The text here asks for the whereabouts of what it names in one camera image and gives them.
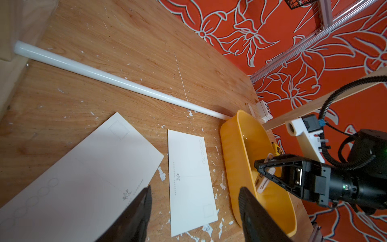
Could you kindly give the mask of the yellow tape measure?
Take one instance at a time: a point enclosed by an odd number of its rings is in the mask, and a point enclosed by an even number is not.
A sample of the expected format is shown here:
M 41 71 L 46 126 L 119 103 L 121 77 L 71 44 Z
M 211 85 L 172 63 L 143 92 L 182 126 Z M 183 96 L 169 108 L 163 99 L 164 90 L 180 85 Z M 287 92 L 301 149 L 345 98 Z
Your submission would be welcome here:
M 284 151 L 282 150 L 282 148 L 278 144 L 272 142 L 272 147 L 273 147 L 273 150 L 274 150 L 274 153 L 273 153 L 274 156 L 279 156 L 279 155 L 283 155 L 284 154 Z

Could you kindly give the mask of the white switch box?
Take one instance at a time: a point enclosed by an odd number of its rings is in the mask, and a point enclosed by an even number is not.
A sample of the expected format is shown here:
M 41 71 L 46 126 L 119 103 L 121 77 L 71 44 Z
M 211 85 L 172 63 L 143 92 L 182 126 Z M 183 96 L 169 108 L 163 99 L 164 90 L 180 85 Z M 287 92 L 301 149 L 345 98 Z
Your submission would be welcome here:
M 256 103 L 256 107 L 259 117 L 263 120 L 264 123 L 273 118 L 271 110 L 265 101 L 261 100 L 260 102 Z

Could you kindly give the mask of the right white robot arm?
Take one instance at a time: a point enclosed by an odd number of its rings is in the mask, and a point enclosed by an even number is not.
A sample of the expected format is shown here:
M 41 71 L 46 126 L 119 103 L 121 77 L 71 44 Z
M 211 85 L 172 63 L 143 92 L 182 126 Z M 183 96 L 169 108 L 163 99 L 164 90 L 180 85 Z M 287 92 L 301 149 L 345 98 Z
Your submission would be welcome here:
M 324 164 L 293 154 L 256 160 L 259 174 L 294 196 L 335 208 L 340 201 L 367 215 L 387 208 L 387 134 L 362 129 L 340 146 L 353 143 L 348 159 Z

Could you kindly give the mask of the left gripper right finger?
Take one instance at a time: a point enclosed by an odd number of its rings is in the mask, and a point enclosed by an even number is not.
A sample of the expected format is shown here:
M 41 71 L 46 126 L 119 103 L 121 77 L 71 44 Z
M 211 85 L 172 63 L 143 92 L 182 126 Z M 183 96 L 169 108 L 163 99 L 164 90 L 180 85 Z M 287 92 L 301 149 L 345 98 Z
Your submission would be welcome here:
M 291 241 L 248 188 L 241 187 L 238 202 L 246 242 Z

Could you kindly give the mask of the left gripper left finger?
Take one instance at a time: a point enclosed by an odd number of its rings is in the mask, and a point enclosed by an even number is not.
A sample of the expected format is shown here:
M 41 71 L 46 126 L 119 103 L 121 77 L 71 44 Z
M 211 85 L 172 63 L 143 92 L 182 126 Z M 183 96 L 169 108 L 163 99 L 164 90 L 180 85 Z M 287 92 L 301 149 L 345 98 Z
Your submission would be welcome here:
M 98 242 L 144 242 L 152 210 L 152 191 L 148 186 L 141 190 Z

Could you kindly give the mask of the white base rod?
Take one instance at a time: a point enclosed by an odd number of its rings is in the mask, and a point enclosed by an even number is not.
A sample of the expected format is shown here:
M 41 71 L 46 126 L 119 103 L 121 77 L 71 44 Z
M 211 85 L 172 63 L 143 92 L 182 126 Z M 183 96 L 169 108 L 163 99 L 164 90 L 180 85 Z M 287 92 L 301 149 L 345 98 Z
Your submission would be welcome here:
M 188 110 L 196 111 L 214 118 L 218 118 L 224 121 L 231 119 L 230 116 L 212 111 L 210 109 L 201 107 L 199 105 L 184 101 L 182 99 L 164 94 L 160 91 L 153 90 L 151 88 L 142 86 L 135 82 L 123 79 L 108 72 L 93 68 L 91 66 L 82 64 L 75 60 L 60 56 L 52 53 L 48 50 L 36 47 L 31 44 L 27 44 L 22 41 L 17 41 L 14 46 L 14 53 L 47 65 L 51 65 L 72 73 L 79 74 L 109 85 L 113 85 L 125 90 L 129 90 L 144 96 L 155 98 L 170 104 L 174 104 Z

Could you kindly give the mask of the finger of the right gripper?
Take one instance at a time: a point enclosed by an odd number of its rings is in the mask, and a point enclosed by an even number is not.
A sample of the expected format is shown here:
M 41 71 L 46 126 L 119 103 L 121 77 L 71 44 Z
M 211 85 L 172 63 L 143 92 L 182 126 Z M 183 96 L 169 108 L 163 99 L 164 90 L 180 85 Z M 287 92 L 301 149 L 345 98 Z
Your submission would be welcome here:
M 284 154 L 268 160 L 256 160 L 254 168 L 296 197 L 313 197 L 310 183 L 313 163 L 314 160 L 306 157 Z

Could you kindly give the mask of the white postcard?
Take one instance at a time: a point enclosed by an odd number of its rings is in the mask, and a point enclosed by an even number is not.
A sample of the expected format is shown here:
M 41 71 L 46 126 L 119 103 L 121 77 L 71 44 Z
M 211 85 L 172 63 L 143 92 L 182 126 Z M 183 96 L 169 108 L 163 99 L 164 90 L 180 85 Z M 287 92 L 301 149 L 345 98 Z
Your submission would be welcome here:
M 168 130 L 173 237 L 218 221 L 205 139 Z
M 1 208 L 1 241 L 97 240 L 148 186 L 163 157 L 114 114 Z

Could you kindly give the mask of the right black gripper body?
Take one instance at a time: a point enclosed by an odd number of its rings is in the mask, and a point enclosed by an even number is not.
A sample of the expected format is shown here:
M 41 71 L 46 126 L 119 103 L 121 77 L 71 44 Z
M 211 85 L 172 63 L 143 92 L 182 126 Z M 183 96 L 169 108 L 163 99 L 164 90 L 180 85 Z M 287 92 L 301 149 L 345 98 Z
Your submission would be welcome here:
M 349 173 L 312 160 L 282 162 L 283 187 L 294 196 L 322 207 L 329 203 L 355 203 L 359 181 Z

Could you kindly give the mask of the pink clothespin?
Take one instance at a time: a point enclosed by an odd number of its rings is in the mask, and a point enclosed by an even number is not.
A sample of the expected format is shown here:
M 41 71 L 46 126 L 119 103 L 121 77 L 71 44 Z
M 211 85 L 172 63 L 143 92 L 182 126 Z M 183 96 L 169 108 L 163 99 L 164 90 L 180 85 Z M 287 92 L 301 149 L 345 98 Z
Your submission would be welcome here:
M 270 161 L 273 158 L 274 158 L 274 155 L 272 153 L 269 153 L 267 158 L 265 159 L 264 163 L 267 163 L 268 161 Z M 261 194 L 265 190 L 267 185 L 269 184 L 269 181 L 270 180 L 267 177 L 265 177 L 259 173 L 259 175 L 257 176 L 256 181 L 255 181 L 257 193 Z

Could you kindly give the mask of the yellow plastic tray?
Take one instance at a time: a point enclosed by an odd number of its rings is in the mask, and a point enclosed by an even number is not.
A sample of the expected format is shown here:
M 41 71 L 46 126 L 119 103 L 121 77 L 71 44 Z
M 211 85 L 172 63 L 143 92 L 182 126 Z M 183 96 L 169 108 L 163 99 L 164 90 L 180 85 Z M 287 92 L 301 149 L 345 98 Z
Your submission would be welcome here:
M 242 226 L 238 196 L 241 187 L 248 188 L 271 218 L 288 237 L 297 232 L 297 220 L 289 193 L 270 181 L 262 193 L 257 193 L 256 179 L 260 176 L 254 163 L 274 153 L 263 126 L 250 114 L 239 110 L 220 128 L 226 177 L 231 207 Z

